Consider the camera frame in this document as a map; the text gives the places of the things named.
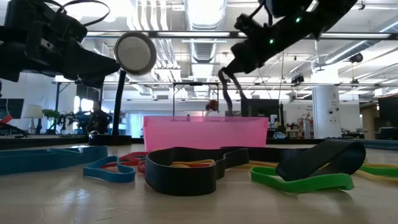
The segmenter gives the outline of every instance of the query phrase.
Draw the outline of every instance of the table surface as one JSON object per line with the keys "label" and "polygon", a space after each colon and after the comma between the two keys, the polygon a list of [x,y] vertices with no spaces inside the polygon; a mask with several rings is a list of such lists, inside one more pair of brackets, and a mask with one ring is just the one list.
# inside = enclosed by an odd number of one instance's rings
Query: table surface
{"label": "table surface", "polygon": [[[143,149],[109,147],[109,155]],[[369,162],[398,164],[398,151],[367,152]],[[228,169],[216,192],[175,197],[155,192],[142,174],[113,184],[82,177],[81,168],[1,176],[0,223],[398,223],[398,186],[355,176],[347,192],[295,195],[251,182],[249,170]]]}

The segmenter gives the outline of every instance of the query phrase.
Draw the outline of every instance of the white pillar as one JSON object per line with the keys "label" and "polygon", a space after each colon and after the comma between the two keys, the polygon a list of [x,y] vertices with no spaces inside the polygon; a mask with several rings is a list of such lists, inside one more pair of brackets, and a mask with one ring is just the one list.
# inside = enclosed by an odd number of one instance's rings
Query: white pillar
{"label": "white pillar", "polygon": [[[338,83],[338,72],[334,68],[312,75],[314,83]],[[340,138],[341,120],[337,86],[316,86],[312,89],[314,135],[317,139]]]}

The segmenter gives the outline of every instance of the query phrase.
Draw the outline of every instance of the pink bin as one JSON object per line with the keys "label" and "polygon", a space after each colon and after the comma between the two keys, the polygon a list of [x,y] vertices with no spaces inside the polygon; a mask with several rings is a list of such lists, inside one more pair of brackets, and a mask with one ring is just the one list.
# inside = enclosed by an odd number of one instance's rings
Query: pink bin
{"label": "pink bin", "polygon": [[268,118],[145,116],[145,150],[171,147],[264,147]]}

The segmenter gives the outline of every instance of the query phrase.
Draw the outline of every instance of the ceiling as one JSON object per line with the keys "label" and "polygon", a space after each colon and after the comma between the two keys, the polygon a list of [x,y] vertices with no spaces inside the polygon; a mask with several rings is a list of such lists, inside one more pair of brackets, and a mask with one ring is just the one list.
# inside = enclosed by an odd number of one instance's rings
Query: ceiling
{"label": "ceiling", "polygon": [[[117,18],[114,22],[100,22],[93,26],[89,26],[88,30],[129,30],[127,26],[127,16],[131,16],[131,13],[124,4],[127,4],[130,0],[107,0],[108,3],[112,2],[115,4],[112,9],[117,11]],[[183,6],[183,0],[170,0],[167,1],[167,25],[170,30],[186,30],[187,25],[185,23],[185,11]],[[358,1],[357,5],[350,10],[350,12],[342,18],[334,27],[330,29],[330,32],[375,32],[380,30],[381,25],[387,23],[398,22],[398,0],[364,0],[366,5],[365,9],[360,11],[358,8],[361,1]],[[0,22],[4,20],[6,11],[5,0],[0,0]],[[87,22],[93,20],[94,17],[100,17],[101,14],[96,13],[92,10],[93,4],[82,4],[79,6],[81,13],[81,22]],[[223,30],[234,30],[234,23],[236,18],[241,14],[250,14],[256,8],[256,1],[253,0],[228,0],[226,15],[224,20]],[[203,15],[206,15],[206,7],[203,7]],[[150,21],[150,7],[148,7],[148,22]],[[139,15],[141,16],[141,6],[139,6]],[[267,13],[265,10],[261,10],[255,17],[259,23],[264,23],[267,20]],[[172,47],[175,52],[175,58],[177,59],[178,65],[181,67],[181,77],[187,78],[192,76],[191,71],[191,57],[189,57],[189,45],[182,43],[183,39],[172,39]],[[213,77],[209,80],[217,81],[216,73],[221,66],[225,66],[229,61],[233,59],[233,55],[230,52],[230,47],[241,40],[225,40],[225,43],[218,44],[217,54],[215,62],[219,65],[213,67]],[[95,40],[96,46],[101,46],[102,43],[108,47],[115,45],[116,39],[97,39]],[[333,52],[352,44],[352,41],[348,40],[321,40],[317,42],[317,51],[315,49],[314,40],[301,40],[293,46],[287,48],[284,52],[271,58],[261,69],[256,70],[247,75],[239,75],[239,81],[241,82],[260,82],[260,75],[267,77],[266,80],[269,82],[279,82],[281,75],[287,75],[294,68],[299,66],[305,60],[315,59],[313,56],[326,56]],[[396,41],[383,41],[380,42],[361,53],[364,56],[362,64],[354,67],[350,70],[351,64],[348,62],[338,62],[334,65],[339,71],[339,77],[341,82],[348,83],[352,77],[358,77],[363,74],[371,73],[386,66],[397,63],[395,58],[398,56],[398,51],[394,51],[377,60],[373,58],[382,55],[390,50],[398,47]],[[300,69],[300,73],[304,74],[306,80],[310,79],[312,74],[311,66],[303,67]],[[392,79],[398,75],[396,70],[388,71],[383,73],[381,76],[372,77],[366,82],[376,83],[386,79]]]}

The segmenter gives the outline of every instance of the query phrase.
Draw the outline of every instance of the lamp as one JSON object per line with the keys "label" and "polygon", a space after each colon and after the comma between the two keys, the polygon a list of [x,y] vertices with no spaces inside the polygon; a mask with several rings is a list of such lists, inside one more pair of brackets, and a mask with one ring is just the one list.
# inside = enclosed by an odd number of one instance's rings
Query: lamp
{"label": "lamp", "polygon": [[33,119],[43,118],[43,108],[39,105],[26,105],[23,113],[23,118],[30,118],[29,134],[35,134],[35,123]]}

